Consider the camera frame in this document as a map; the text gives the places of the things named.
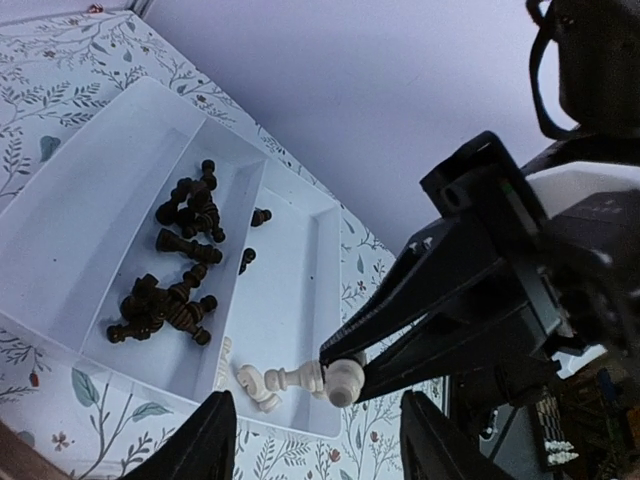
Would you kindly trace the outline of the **white chess knight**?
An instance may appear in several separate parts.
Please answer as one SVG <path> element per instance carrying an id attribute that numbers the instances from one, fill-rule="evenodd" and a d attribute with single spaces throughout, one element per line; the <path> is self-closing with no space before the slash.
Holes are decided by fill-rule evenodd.
<path id="1" fill-rule="evenodd" d="M 281 398 L 266 387 L 263 374 L 253 365 L 242 365 L 236 380 L 261 412 L 271 413 L 282 403 Z"/>

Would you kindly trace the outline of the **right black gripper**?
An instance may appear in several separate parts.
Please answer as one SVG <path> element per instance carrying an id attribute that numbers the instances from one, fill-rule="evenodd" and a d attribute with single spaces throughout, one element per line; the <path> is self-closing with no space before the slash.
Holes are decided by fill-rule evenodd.
<path id="1" fill-rule="evenodd" d="M 557 352 L 602 346 L 639 375 L 639 171 L 570 162 L 526 176 L 484 132 L 422 179 L 440 217 L 321 347 L 327 366 L 399 332 L 358 400 L 462 375 L 485 403 L 527 403 Z"/>

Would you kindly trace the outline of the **wooden chess board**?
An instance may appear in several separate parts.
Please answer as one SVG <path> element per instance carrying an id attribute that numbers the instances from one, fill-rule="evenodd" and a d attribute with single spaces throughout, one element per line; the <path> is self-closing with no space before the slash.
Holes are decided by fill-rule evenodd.
<path id="1" fill-rule="evenodd" d="M 70 476 L 1 424 L 1 478 L 11 480 L 69 480 Z"/>

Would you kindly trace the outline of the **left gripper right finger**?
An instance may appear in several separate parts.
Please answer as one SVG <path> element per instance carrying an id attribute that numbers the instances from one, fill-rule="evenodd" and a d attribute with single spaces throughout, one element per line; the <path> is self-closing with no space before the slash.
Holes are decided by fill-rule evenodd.
<path id="1" fill-rule="evenodd" d="M 423 392 L 402 395 L 400 450 L 404 479 L 505 478 Z"/>

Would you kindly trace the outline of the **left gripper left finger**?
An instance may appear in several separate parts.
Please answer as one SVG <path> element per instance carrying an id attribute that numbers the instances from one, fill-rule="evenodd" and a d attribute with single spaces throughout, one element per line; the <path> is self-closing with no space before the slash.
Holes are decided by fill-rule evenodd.
<path id="1" fill-rule="evenodd" d="M 230 392 L 213 392 L 129 480 L 231 480 L 237 415 Z"/>

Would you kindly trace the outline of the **white chess bishop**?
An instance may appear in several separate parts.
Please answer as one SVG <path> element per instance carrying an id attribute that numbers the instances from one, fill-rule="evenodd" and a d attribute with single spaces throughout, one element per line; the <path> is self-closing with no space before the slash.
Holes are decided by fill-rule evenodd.
<path id="1" fill-rule="evenodd" d="M 314 397 L 326 396 L 322 367 L 317 360 L 305 362 L 295 370 L 269 369 L 264 373 L 265 386 L 269 391 L 286 391 L 289 387 L 300 387 Z"/>

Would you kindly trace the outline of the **white chess piece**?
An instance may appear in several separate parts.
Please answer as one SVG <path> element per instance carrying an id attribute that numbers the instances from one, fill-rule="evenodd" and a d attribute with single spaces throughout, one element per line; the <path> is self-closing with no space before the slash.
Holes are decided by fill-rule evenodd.
<path id="1" fill-rule="evenodd" d="M 325 393 L 337 408 L 354 404 L 360 397 L 364 383 L 364 370 L 355 360 L 336 360 L 325 370 Z"/>

